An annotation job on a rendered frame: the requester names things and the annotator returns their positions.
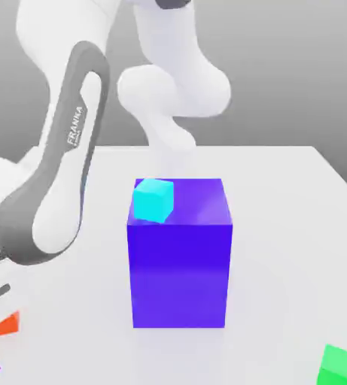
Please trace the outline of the small orange cube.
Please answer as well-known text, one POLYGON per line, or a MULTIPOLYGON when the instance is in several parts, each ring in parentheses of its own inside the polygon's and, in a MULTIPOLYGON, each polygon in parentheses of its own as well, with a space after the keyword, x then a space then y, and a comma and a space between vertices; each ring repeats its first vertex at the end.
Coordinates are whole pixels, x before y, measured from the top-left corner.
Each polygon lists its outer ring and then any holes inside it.
POLYGON ((0 336, 14 334, 20 330, 20 312, 15 311, 0 321, 0 336))

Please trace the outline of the small cyan cube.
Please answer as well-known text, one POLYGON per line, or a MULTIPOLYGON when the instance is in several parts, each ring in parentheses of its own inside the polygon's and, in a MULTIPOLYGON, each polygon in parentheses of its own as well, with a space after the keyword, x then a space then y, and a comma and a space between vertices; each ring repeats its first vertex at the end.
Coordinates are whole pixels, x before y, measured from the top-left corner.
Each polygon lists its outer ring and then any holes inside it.
POLYGON ((138 220, 164 223, 174 208, 174 183, 145 178, 133 191, 133 215, 138 220))

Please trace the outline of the small green cube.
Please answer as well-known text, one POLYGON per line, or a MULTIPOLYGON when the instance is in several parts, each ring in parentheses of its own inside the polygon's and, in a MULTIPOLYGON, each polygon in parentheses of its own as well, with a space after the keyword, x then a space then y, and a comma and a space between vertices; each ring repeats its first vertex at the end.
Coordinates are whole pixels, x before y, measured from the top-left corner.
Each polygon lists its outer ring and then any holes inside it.
POLYGON ((316 385, 347 385, 347 350, 325 346, 316 385))

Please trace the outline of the large blue box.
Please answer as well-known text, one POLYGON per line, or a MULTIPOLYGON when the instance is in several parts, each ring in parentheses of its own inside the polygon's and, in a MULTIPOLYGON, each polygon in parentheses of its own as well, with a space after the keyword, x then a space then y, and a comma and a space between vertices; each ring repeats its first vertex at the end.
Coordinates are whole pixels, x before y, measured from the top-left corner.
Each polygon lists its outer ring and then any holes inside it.
POLYGON ((174 179, 174 205, 163 223, 142 220, 137 189, 127 244, 136 328, 225 325, 233 220, 220 178, 174 179))

